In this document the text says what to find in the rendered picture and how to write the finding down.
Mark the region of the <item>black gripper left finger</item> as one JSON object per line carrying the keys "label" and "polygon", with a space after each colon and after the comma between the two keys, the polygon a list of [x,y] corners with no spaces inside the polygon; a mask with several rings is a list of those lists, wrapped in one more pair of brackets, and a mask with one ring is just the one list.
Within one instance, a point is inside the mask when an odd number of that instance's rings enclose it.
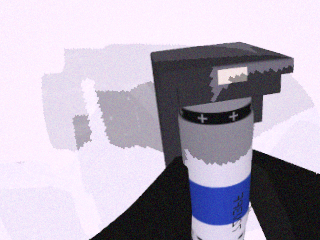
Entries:
{"label": "black gripper left finger", "polygon": [[191,240],[188,168],[176,156],[127,211],[89,240]]}

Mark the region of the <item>grey and blue battery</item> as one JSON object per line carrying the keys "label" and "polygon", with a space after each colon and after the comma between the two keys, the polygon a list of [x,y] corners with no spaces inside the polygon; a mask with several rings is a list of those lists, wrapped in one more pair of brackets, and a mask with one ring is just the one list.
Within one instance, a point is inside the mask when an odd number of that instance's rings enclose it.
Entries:
{"label": "grey and blue battery", "polygon": [[244,240],[252,173],[252,97],[180,108],[193,240]]}

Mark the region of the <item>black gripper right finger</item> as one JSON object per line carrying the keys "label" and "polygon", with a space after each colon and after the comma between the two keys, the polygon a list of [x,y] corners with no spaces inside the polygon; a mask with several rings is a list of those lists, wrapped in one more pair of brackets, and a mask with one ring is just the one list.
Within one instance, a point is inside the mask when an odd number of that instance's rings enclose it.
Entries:
{"label": "black gripper right finger", "polygon": [[253,149],[249,201],[265,240],[320,240],[320,173]]}

